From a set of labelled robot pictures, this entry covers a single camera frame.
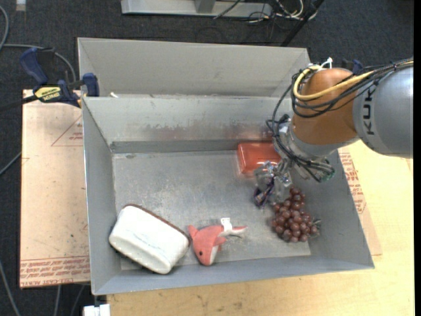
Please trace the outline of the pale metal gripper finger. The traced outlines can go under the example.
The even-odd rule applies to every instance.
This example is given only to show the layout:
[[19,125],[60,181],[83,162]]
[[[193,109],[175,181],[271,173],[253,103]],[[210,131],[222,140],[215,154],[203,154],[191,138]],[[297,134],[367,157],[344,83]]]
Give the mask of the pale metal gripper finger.
[[274,202],[281,203],[285,201],[290,194],[292,181],[288,177],[276,177],[274,179]]
[[274,188],[274,175],[272,173],[256,175],[257,185],[253,193],[253,200],[257,207],[264,207]]

